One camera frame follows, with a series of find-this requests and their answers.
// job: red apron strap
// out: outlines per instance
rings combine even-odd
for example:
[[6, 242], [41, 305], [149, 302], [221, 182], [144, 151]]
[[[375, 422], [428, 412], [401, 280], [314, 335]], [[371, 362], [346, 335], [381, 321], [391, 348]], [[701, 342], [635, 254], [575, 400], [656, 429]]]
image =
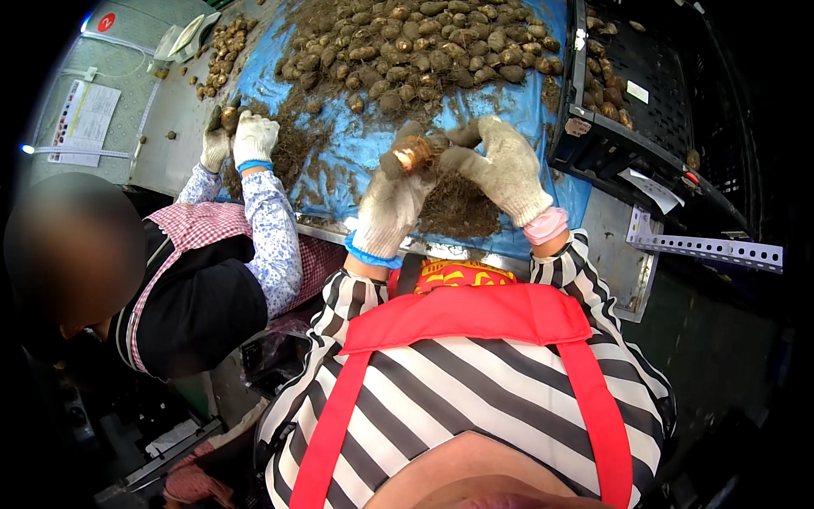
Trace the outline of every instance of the red apron strap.
[[563, 343], [557, 348], [591, 441], [602, 501], [617, 509], [627, 509], [633, 486], [633, 462], [619, 406], [587, 343]]
[[300, 471], [288, 503], [290, 509], [317, 509], [325, 506], [328, 486], [334, 476], [336, 460], [342, 451], [342, 443], [348, 432], [348, 423], [351, 421], [371, 354], [372, 352], [361, 352], [349, 355], [342, 366], [300, 463]]

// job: blue floral sleeve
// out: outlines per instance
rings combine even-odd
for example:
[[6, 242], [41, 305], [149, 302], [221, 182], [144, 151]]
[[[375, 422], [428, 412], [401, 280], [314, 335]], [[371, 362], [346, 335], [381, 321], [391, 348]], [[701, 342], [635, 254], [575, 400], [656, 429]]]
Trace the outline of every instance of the blue floral sleeve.
[[243, 200], [255, 244], [255, 257], [246, 267], [260, 282], [271, 321], [294, 301], [302, 286], [294, 211], [280, 179], [270, 171], [243, 179]]
[[198, 163], [192, 169], [192, 176], [178, 195], [178, 203], [187, 202], [198, 204], [204, 201], [215, 201], [217, 193], [221, 192], [223, 179], [221, 175], [212, 175]]

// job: hand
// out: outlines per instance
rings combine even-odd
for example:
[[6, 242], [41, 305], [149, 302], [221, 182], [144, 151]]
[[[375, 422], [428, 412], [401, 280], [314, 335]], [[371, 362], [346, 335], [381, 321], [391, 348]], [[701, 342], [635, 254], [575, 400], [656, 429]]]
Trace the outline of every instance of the hand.
[[240, 114], [238, 130], [234, 133], [234, 166], [246, 161], [271, 163], [271, 151], [277, 145], [280, 124], [260, 115], [252, 115], [250, 110]]
[[[424, 132], [419, 123], [408, 122], [396, 134], [391, 149], [401, 139]], [[350, 237], [352, 242], [345, 243], [348, 251], [368, 265], [398, 268], [399, 245], [415, 228], [435, 181], [435, 174], [429, 169], [388, 177], [381, 167], [377, 168], [359, 203], [359, 228]]]
[[[447, 137], [459, 147], [441, 154], [441, 168], [456, 169], [476, 183], [517, 227], [526, 226], [554, 202], [540, 184], [540, 161], [509, 123], [494, 115], [481, 116], [467, 127], [449, 131]], [[481, 140], [486, 157], [472, 150]]]
[[203, 134], [201, 165], [209, 173], [221, 171], [223, 160], [229, 157], [229, 135], [223, 129], [215, 129]]

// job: pink checkered apron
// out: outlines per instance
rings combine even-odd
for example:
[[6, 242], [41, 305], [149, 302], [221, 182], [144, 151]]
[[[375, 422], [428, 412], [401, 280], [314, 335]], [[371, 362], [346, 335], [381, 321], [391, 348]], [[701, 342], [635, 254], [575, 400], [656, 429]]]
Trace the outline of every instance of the pink checkered apron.
[[[186, 251], [202, 248], [236, 235], [252, 237], [252, 226], [246, 221], [243, 206], [238, 204], [176, 203], [162, 208], [148, 216], [147, 219], [158, 225], [161, 231], [169, 237], [175, 251], [161, 264], [144, 288], [144, 292], [136, 301], [127, 322], [125, 332], [127, 353], [125, 355], [120, 351], [121, 357], [133, 369], [144, 372], [147, 370], [138, 354], [136, 330], [150, 291], [161, 275]], [[303, 265], [303, 286], [300, 294], [285, 311], [295, 308], [319, 293], [328, 275], [342, 266], [345, 254], [343, 246], [301, 235], [300, 256]]]

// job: sleeve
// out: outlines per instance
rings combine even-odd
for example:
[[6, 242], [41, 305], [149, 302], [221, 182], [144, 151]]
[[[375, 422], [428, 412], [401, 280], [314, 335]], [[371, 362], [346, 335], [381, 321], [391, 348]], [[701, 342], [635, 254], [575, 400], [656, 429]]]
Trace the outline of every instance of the sleeve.
[[260, 283], [270, 322], [297, 297], [302, 286], [294, 211], [280, 179], [270, 171], [243, 179], [243, 199], [255, 245], [255, 257], [246, 267]]
[[200, 163], [192, 169], [190, 179], [181, 189], [176, 200], [178, 203], [197, 204], [204, 201], [215, 201], [217, 193], [221, 192], [223, 179], [221, 174], [212, 175]]
[[622, 339], [622, 323], [614, 314], [616, 297], [611, 296], [607, 283], [599, 278], [596, 268], [588, 259], [588, 233], [582, 229], [572, 230], [565, 246], [551, 257], [538, 258], [532, 254], [531, 273], [532, 283], [550, 284], [579, 301], [593, 330], [593, 338], [588, 343], [592, 345], [597, 358], [604, 355], [598, 352], [603, 351], [607, 344], [619, 346], [620, 355], [623, 356], [619, 360], [627, 361], [635, 368], [637, 378], [647, 387], [659, 409], [664, 433], [671, 435], [676, 417], [672, 386], [667, 377], [644, 358], [637, 345]]
[[311, 319], [311, 333], [345, 342], [348, 321], [387, 302], [387, 283], [340, 269], [322, 289], [325, 307]]

